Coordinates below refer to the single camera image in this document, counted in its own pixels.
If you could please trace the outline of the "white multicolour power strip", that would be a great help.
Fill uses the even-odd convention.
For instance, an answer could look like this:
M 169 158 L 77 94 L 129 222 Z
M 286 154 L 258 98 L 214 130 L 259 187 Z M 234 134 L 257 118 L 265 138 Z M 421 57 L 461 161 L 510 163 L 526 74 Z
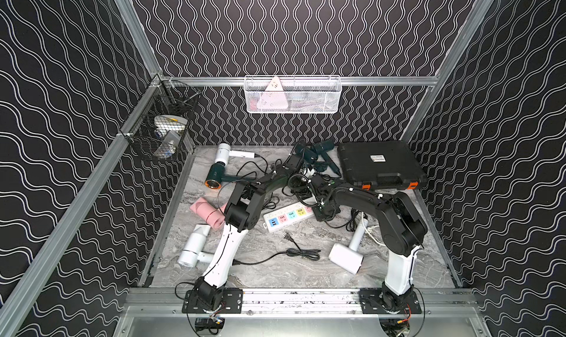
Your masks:
M 314 212 L 311 207 L 297 202 L 264 214 L 263 226 L 268 232 L 276 232 L 313 216 Z

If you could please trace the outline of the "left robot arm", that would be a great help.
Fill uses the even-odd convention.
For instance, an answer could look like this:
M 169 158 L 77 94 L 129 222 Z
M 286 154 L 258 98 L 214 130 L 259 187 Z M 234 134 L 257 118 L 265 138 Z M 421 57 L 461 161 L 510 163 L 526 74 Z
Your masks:
M 266 197 L 282 189 L 291 176 L 299 173 L 303 163 L 302 156 L 291 155 L 259 179 L 236 182 L 226 206 L 225 225 L 218 248 L 212 262 L 193 287 L 200 307 L 205 310 L 219 308 L 234 256 L 243 238 L 258 223 Z

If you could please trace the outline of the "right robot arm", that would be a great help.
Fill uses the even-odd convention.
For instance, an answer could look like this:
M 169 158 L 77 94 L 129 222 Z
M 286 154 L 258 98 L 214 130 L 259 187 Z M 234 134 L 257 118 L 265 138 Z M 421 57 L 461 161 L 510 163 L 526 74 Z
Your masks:
M 307 181 L 315 197 L 318 221 L 331 221 L 346 206 L 373 217 L 379 223 L 389 250 L 389 267 L 382 285 L 383 301 L 400 303 L 413 292 L 412 273 L 417 251 L 422 248 L 427 226 L 406 193 L 381 195 L 340 179 L 316 175 Z

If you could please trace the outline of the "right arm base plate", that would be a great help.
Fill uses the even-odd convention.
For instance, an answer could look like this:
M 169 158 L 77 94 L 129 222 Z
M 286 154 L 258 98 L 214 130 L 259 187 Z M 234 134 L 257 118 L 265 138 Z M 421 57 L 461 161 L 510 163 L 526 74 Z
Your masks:
M 413 286 L 402 295 L 396 295 L 389 288 L 361 288 L 358 298 L 363 314 L 422 314 Z

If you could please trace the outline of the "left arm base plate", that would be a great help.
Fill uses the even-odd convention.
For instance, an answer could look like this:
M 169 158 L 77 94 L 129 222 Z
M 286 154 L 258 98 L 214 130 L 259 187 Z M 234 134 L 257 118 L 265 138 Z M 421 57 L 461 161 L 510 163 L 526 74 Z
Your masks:
M 185 295 L 182 313 L 213 314 L 228 313 L 239 314 L 242 311 L 243 290 L 238 288 L 212 289 L 200 292 L 197 288 L 188 291 Z

